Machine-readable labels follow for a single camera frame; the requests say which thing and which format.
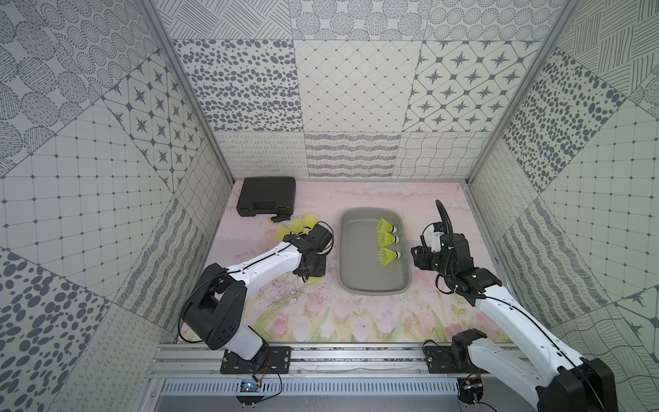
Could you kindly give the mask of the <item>grey plastic storage box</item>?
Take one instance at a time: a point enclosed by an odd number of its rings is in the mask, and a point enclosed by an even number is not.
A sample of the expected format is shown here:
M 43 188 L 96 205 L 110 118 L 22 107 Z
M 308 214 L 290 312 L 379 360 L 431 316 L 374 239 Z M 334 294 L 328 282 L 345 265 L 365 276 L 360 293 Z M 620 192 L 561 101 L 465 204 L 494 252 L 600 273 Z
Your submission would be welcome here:
M 377 222 L 384 218 L 396 226 L 400 241 L 387 248 L 400 259 L 382 266 L 379 262 Z M 412 281 L 411 255 L 403 219 L 389 209 L 355 208 L 344 211 L 339 227 L 338 279 L 342 287 L 357 295 L 398 295 Z

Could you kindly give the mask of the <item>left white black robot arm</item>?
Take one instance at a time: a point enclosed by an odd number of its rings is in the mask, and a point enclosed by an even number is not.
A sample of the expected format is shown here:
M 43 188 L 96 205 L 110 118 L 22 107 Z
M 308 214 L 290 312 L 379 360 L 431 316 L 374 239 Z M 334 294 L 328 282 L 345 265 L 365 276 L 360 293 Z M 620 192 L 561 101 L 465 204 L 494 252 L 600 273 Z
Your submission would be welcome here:
M 303 283 L 322 278 L 333 245 L 334 232 L 319 221 L 284 235 L 273 249 L 246 262 L 207 266 L 180 309 L 178 324 L 187 324 L 210 350 L 224 348 L 261 367 L 268 362 L 268 344 L 242 324 L 246 300 L 286 274 Z

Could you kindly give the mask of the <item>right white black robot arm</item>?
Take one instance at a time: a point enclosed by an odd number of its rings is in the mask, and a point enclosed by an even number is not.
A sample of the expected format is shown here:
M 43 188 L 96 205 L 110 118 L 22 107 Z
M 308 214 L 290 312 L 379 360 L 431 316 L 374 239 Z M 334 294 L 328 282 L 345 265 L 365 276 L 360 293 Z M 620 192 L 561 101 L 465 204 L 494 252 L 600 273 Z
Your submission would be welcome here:
M 432 245 L 411 250 L 414 266 L 433 271 L 447 293 L 468 304 L 506 333 L 525 355 L 510 355 L 485 332 L 469 329 L 451 339 L 449 358 L 459 370 L 484 370 L 538 411 L 616 411 L 614 373 L 587 359 L 535 319 L 491 271 L 475 266 L 461 233 L 436 233 Z

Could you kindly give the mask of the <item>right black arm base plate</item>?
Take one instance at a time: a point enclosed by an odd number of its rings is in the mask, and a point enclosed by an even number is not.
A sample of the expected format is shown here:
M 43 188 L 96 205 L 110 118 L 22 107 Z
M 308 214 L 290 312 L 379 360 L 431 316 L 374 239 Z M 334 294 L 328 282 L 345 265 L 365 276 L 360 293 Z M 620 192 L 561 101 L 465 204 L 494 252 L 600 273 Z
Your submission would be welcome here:
M 429 374 L 473 374 L 480 369 L 472 362 L 469 347 L 474 341 L 487 338 L 487 335 L 477 329 L 463 331 L 451 339 L 451 345 L 439 345 L 433 340 L 422 344 Z

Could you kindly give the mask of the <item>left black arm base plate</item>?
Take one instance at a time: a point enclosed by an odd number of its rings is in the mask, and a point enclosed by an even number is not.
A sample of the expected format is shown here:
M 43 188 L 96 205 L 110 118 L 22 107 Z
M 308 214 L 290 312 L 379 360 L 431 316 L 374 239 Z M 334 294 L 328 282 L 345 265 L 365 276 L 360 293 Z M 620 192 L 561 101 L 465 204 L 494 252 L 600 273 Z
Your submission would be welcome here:
M 290 346 L 268 346 L 248 360 L 226 350 L 221 363 L 221 374 L 288 374 L 291 363 Z

